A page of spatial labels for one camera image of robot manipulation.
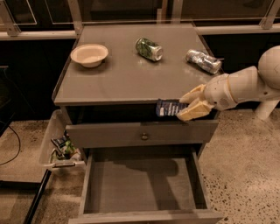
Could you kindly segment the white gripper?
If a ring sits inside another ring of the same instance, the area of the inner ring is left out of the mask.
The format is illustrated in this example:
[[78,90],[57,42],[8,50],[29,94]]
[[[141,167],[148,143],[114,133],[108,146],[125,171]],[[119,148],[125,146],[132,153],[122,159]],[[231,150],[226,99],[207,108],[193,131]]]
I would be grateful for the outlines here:
[[234,108],[237,102],[230,92],[228,77],[228,74],[215,76],[206,85],[200,84],[184,94],[179,102],[191,104],[178,112],[177,118],[186,122],[207,116],[213,108],[219,111]]

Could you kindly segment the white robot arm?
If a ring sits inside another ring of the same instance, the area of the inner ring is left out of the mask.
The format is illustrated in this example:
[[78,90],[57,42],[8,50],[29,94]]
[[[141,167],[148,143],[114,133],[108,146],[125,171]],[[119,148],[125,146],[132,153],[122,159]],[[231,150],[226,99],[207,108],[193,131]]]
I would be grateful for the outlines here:
[[207,116],[212,109],[233,109],[243,102],[269,102],[280,96],[280,46],[271,47],[250,66],[235,73],[213,77],[183,95],[187,107],[177,113],[181,121]]

